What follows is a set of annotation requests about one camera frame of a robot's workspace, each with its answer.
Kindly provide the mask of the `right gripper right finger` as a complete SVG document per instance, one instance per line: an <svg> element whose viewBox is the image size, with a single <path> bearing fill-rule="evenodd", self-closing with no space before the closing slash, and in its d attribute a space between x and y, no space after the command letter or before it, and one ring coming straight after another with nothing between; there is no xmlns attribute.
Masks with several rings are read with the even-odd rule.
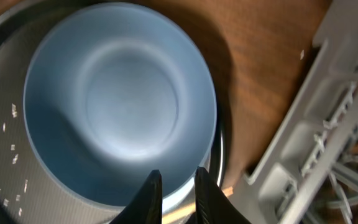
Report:
<svg viewBox="0 0 358 224"><path fill-rule="evenodd" d="M234 208L204 167L196 170L195 193L198 224L250 224Z"/></svg>

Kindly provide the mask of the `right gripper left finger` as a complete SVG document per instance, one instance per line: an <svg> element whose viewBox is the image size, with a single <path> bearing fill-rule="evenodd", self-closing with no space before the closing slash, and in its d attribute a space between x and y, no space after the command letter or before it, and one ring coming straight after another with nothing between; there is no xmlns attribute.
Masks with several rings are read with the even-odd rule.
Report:
<svg viewBox="0 0 358 224"><path fill-rule="evenodd" d="M162 176L152 170L132 202L110 224L161 224Z"/></svg>

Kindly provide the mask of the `dark blue plate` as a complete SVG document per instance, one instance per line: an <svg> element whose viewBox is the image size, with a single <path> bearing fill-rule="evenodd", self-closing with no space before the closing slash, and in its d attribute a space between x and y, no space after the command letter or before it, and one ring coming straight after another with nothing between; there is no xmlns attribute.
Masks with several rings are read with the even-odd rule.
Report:
<svg viewBox="0 0 358 224"><path fill-rule="evenodd" d="M38 160L65 189L124 207L158 170L167 211L208 159L217 102L182 28L147 7L109 2L73 13L42 39L25 79L24 116Z"/></svg>

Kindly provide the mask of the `grey dishwasher rack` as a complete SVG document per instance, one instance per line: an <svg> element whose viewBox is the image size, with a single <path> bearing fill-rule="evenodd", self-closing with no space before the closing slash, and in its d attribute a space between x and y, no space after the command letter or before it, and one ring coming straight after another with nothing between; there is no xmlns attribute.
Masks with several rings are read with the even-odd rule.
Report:
<svg viewBox="0 0 358 224"><path fill-rule="evenodd" d="M358 205L358 1L333 1L318 53L266 153L230 197L252 223L354 221Z"/></svg>

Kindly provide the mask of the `round black tray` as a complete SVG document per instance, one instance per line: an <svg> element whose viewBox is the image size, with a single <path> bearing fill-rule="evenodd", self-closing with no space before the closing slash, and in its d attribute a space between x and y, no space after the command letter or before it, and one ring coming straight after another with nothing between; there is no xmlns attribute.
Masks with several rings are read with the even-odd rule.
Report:
<svg viewBox="0 0 358 224"><path fill-rule="evenodd" d="M109 223L124 207L108 207L75 195L38 160L25 126L24 87L29 65L47 33L73 13L114 1L22 1L0 16L0 223ZM175 3L137 4L159 12L182 28L201 52L211 74L206 39L219 42L210 24ZM217 103L213 144L203 167L223 181L226 140ZM195 200L194 186L163 220Z"/></svg>

